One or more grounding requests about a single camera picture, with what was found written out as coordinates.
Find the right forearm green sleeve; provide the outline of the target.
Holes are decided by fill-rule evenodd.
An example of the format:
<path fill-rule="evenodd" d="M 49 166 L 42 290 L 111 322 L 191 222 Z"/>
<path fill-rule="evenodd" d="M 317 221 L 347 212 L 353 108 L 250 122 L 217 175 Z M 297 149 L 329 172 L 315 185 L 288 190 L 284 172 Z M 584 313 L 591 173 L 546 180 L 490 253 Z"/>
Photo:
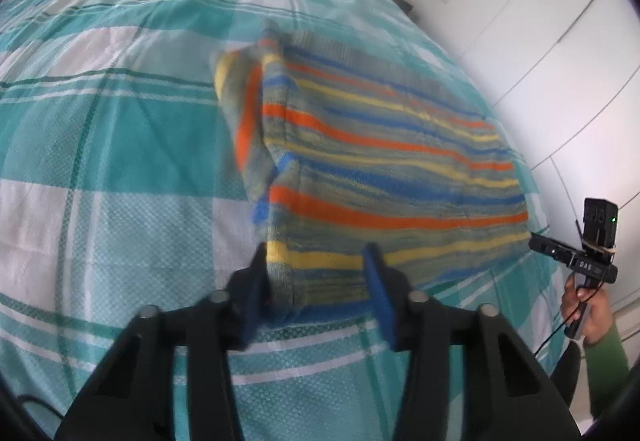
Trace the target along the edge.
<path fill-rule="evenodd" d="M 587 366 L 590 414 L 597 419 L 622 391 L 629 374 L 629 363 L 615 323 L 595 343 L 585 339 L 582 347 Z"/>

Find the person's right hand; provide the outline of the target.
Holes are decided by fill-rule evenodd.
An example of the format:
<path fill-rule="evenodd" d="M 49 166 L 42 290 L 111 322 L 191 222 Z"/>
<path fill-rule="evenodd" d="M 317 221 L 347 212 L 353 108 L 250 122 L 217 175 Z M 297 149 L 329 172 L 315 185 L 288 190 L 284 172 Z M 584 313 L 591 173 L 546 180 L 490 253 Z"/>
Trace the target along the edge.
<path fill-rule="evenodd" d="M 605 287 L 598 291 L 578 287 L 576 276 L 570 274 L 566 279 L 561 301 L 561 314 L 567 323 L 571 324 L 582 318 L 582 312 L 577 310 L 577 307 L 583 301 L 588 303 L 588 311 L 582 326 L 582 343 L 585 346 L 591 346 L 598 343 L 614 325 L 608 292 Z"/>

